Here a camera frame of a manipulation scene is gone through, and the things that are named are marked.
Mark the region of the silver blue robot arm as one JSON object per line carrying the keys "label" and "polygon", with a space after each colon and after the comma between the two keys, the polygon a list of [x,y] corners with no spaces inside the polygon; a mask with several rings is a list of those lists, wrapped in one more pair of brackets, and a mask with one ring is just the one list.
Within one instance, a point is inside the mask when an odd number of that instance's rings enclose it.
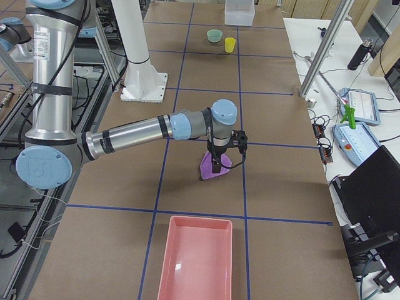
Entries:
{"label": "silver blue robot arm", "polygon": [[103,154],[158,139],[207,137],[211,170],[219,173],[221,158],[239,145],[234,130],[238,109],[220,99],[202,111],[182,111],[80,136],[72,130],[74,47],[85,29],[94,27],[92,1],[28,1],[26,17],[34,27],[34,75],[31,86],[32,128],[16,161],[18,176],[38,189],[56,188],[83,164]]}

